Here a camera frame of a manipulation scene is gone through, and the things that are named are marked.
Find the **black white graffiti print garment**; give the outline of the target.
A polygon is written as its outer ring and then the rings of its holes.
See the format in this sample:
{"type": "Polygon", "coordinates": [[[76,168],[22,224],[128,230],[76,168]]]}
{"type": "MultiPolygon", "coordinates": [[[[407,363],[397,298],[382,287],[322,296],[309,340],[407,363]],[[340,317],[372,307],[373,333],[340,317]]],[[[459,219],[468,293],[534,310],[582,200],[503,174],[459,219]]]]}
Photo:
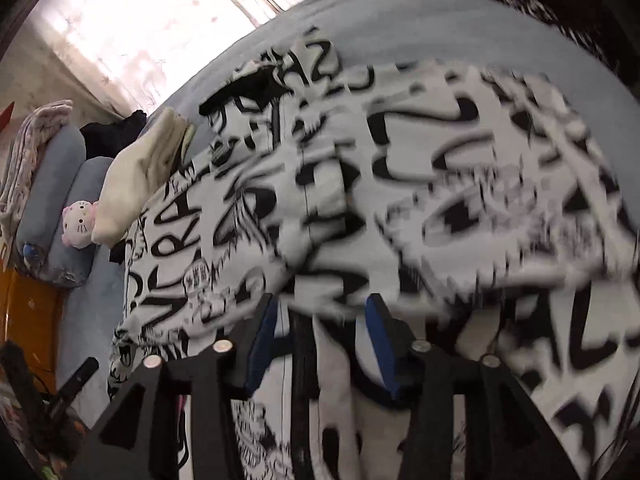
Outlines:
{"type": "Polygon", "coordinates": [[[548,81],[311,30],[200,113],[128,223],[107,381],[171,395],[157,477],[638,476],[639,234],[548,81]]]}

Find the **black clothes pile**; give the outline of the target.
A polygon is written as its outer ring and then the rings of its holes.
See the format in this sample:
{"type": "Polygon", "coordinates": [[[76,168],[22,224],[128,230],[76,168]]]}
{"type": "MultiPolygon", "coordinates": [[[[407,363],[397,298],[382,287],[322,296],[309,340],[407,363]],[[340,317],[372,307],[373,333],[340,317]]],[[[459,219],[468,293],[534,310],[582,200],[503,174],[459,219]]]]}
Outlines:
{"type": "Polygon", "coordinates": [[[115,158],[120,151],[137,140],[145,124],[146,114],[142,110],[136,110],[123,120],[108,125],[89,122],[80,129],[85,141],[86,157],[115,158]]]}

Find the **black device on nightstand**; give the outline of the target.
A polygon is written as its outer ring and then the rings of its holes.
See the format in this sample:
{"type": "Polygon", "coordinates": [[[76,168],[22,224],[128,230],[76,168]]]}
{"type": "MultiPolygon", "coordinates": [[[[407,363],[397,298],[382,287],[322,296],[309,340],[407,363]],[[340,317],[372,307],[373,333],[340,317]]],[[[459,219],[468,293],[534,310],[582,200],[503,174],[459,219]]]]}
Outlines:
{"type": "Polygon", "coordinates": [[[26,364],[23,349],[12,341],[1,346],[1,366],[26,416],[29,434],[38,443],[49,442],[62,431],[68,409],[99,369],[97,359],[85,359],[58,392],[46,398],[34,383],[35,374],[26,364]]]}

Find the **blue-grey pillow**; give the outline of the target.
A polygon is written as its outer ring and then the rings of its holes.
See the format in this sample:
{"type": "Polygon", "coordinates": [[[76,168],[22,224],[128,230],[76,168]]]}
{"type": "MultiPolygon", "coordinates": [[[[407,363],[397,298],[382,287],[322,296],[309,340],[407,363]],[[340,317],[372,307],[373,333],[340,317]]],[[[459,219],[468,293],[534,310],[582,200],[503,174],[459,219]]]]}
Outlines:
{"type": "Polygon", "coordinates": [[[14,242],[14,263],[36,273],[46,262],[62,210],[80,166],[85,141],[73,125],[64,126],[44,147],[14,242]]]}
{"type": "Polygon", "coordinates": [[[93,157],[79,167],[40,270],[43,281],[63,288],[75,288],[87,281],[96,252],[91,239],[96,204],[112,161],[109,157],[93,157]]]}

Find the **cream folded garment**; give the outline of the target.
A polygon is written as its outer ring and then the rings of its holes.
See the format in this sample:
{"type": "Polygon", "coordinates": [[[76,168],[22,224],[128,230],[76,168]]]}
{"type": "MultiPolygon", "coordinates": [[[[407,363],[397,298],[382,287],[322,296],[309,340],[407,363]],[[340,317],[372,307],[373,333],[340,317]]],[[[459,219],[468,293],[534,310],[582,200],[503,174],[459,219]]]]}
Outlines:
{"type": "Polygon", "coordinates": [[[108,167],[96,206],[92,241],[113,247],[127,233],[149,198],[167,181],[189,122],[167,107],[149,130],[108,167]]]}

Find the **light green folded garment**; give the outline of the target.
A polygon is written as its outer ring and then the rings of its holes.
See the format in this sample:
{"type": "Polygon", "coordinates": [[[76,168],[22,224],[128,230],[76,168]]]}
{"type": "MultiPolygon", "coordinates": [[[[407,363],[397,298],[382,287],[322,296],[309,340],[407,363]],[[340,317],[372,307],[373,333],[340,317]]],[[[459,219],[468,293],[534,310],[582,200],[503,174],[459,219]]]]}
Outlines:
{"type": "Polygon", "coordinates": [[[180,145],[180,159],[186,159],[186,151],[189,149],[189,146],[193,140],[194,134],[196,133],[196,125],[190,124],[186,131],[184,132],[182,142],[180,145]]]}

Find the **pink plush cat toy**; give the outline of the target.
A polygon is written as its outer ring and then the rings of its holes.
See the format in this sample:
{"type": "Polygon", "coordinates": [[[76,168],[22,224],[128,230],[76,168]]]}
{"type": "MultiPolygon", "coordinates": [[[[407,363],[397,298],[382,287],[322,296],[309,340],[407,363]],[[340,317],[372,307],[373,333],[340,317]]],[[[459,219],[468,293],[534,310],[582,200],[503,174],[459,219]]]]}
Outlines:
{"type": "Polygon", "coordinates": [[[92,244],[98,203],[78,200],[62,211],[62,242],[67,247],[84,249],[92,244]]]}

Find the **pink patterned folded blanket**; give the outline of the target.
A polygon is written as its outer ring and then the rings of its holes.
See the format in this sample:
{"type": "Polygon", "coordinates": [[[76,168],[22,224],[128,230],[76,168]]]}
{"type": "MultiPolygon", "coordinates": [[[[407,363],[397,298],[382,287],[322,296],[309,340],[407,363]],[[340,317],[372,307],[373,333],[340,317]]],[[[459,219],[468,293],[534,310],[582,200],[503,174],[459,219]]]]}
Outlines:
{"type": "Polygon", "coordinates": [[[36,108],[9,146],[1,177],[1,237],[11,244],[21,221],[40,161],[40,151],[70,122],[74,103],[59,100],[36,108]]]}

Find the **blue-grey bed sheet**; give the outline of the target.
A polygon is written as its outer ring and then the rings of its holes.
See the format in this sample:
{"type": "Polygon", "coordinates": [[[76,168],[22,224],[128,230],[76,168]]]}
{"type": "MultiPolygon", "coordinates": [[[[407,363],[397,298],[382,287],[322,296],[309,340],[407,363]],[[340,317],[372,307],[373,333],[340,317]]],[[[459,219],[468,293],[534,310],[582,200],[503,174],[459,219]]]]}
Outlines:
{"type": "Polygon", "coordinates": [[[484,0],[307,0],[157,110],[196,133],[116,245],[102,372],[194,356],[254,311],[361,322],[367,296],[494,344],[560,434],[638,391],[639,107],[557,32],[484,0]]]}

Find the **white floral curtain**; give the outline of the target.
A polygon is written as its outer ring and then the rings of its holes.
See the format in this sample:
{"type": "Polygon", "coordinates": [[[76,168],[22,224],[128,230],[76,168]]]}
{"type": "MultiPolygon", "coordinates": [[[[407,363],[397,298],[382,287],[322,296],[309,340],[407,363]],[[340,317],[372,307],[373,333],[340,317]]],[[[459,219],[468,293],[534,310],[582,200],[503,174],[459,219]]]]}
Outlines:
{"type": "Polygon", "coordinates": [[[304,0],[40,0],[29,15],[111,112],[152,112],[260,25],[304,0]]]}

